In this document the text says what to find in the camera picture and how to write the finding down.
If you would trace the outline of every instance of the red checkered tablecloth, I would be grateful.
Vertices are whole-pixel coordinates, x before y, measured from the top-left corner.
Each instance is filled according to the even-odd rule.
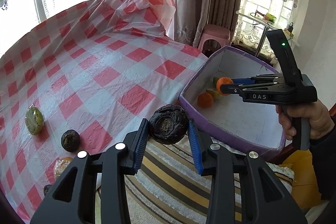
[[[29,222],[54,182],[60,138],[99,153],[178,99],[204,63],[196,48],[165,36],[172,0],[90,0],[49,18],[0,59],[0,187]],[[38,136],[25,126],[34,104],[45,117]]]

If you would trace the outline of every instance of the striped rug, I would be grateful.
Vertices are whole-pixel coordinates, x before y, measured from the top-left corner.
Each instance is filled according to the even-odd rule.
[[[214,140],[232,152],[238,152]],[[294,173],[269,164],[291,191]],[[235,178],[235,219],[241,223],[239,175]],[[127,202],[134,224],[203,224],[209,206],[211,177],[196,173],[188,137],[175,145],[162,145],[150,139],[142,167],[135,176],[125,176]],[[96,194],[96,224],[100,220],[100,188]]]

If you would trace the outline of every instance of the hand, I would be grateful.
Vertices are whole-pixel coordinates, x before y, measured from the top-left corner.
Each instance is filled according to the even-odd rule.
[[[282,125],[286,139],[292,140],[293,136],[296,135],[296,130],[290,119],[284,114],[281,106],[276,106],[276,112],[279,114],[279,123]],[[328,134],[335,126],[327,107],[320,100],[313,103],[288,106],[287,113],[295,118],[309,118],[310,138],[312,140]]]

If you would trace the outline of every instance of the wall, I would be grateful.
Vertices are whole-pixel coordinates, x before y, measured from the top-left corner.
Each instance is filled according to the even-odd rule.
[[[293,53],[298,67],[315,85],[319,99],[331,108],[336,102],[336,0],[308,1],[297,41],[301,46]]]

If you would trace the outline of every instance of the yellow cushion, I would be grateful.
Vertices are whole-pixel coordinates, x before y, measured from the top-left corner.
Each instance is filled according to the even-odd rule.
[[[321,194],[317,186],[309,150],[295,151],[281,165],[294,172],[292,196],[301,209],[308,209],[321,204]]]

